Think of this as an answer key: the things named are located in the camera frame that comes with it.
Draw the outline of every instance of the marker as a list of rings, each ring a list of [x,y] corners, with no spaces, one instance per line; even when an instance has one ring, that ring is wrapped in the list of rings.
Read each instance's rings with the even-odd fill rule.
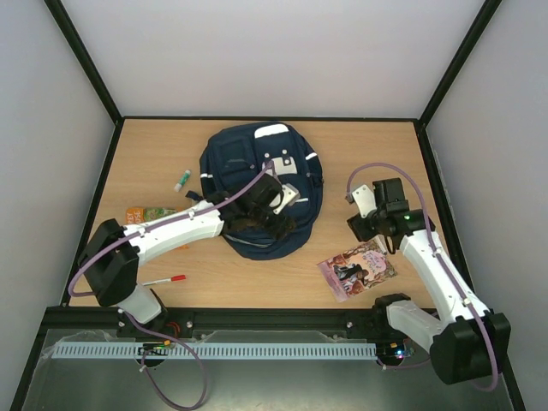
[[[146,282],[146,283],[142,283],[143,285],[156,285],[156,284],[163,284],[163,283],[171,283],[173,281],[181,281],[181,280],[186,280],[187,279],[187,276],[174,276],[172,278],[163,278],[161,280],[154,280],[154,281],[149,281],[149,282]]]
[[[185,182],[187,182],[191,174],[192,172],[190,170],[185,171],[185,174],[182,175],[181,180],[179,180],[179,182],[174,186],[173,189],[179,193],[182,186],[185,185]]]

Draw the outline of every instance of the red and white marker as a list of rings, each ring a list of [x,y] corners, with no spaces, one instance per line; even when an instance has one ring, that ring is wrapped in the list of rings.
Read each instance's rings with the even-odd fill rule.
[[[173,281],[181,281],[186,280],[187,276],[174,276],[172,278],[162,278],[161,280],[154,280],[149,281],[147,283],[142,283],[143,285],[156,285],[156,284],[163,284],[163,283],[171,283]]]

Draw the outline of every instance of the orange and green package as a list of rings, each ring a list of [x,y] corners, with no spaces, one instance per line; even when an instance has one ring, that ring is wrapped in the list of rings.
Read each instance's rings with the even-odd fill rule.
[[[176,212],[182,211],[182,208],[162,208],[162,207],[131,207],[126,210],[126,224],[140,224],[159,218],[170,216]],[[180,246],[177,249],[185,250],[188,246]]]

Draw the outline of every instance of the black metal frame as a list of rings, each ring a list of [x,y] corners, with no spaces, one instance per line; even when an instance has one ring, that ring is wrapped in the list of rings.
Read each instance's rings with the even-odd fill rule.
[[[86,50],[80,36],[76,32],[74,24],[69,18],[63,4],[60,0],[44,0],[51,14],[55,18],[58,26],[63,32],[68,44],[78,58],[82,68],[86,72],[89,80],[95,88],[99,98],[108,111],[110,118],[115,123],[116,128],[112,136],[110,147],[104,161],[104,166],[99,177],[98,185],[90,205],[86,224],[82,231],[80,243],[76,256],[80,254],[86,245],[98,204],[104,190],[110,166],[116,151],[116,145],[125,119],[223,119],[223,120],[269,120],[272,117],[235,117],[235,116],[126,116],[123,117],[117,109],[114,100],[110,96],[106,85],[103,83],[97,68],[95,67],[89,53]],[[478,42],[481,34],[484,32],[487,24],[497,10],[502,0],[485,0],[474,23],[468,30],[465,39],[462,41],[455,57],[447,68],[444,77],[440,81],[436,91],[432,95],[424,113],[420,119],[413,118],[369,118],[369,117],[276,117],[283,121],[346,121],[346,122],[412,122],[414,124],[417,139],[419,141],[420,151],[426,167],[429,182],[432,186],[432,195],[438,208],[438,215],[447,242],[448,253],[456,265],[456,268],[462,274],[468,285],[472,287],[471,278],[466,265],[466,260],[462,252],[456,227],[453,221],[449,203],[445,196],[444,185],[438,172],[438,167],[433,155],[432,147],[426,133],[426,126],[431,121],[434,113],[441,104],[445,94],[449,91],[453,81],[466,62],[472,49]],[[68,276],[67,285],[76,272],[76,258]],[[61,301],[60,307],[50,307],[46,310],[44,319],[39,328],[39,332],[34,341],[33,348],[29,355],[27,365],[21,377],[19,387],[15,394],[11,410],[22,408],[30,385],[33,370],[42,350],[45,335],[51,329],[116,329],[118,323],[118,314],[114,308],[98,307],[66,307],[69,302],[67,287]],[[235,309],[184,309],[170,308],[171,313],[175,313],[181,318],[188,318],[193,321],[193,331],[212,331],[216,329],[239,329],[249,330],[315,330],[325,333],[340,333],[349,338],[367,338],[370,341],[388,341],[398,337],[395,335],[387,336],[378,334],[371,327],[372,310],[235,310]],[[348,322],[354,326],[347,327]],[[521,393],[515,381],[509,360],[506,361],[504,368],[504,379],[509,391],[510,400],[516,410],[525,409]]]

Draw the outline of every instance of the snack package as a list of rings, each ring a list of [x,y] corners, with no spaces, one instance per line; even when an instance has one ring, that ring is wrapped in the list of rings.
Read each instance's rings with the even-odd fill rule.
[[[182,210],[182,208],[131,207],[126,210],[126,224],[146,223]],[[188,246],[180,246],[177,249],[185,250],[188,249]]]
[[[386,251],[373,239],[318,264],[338,302],[397,275]]]

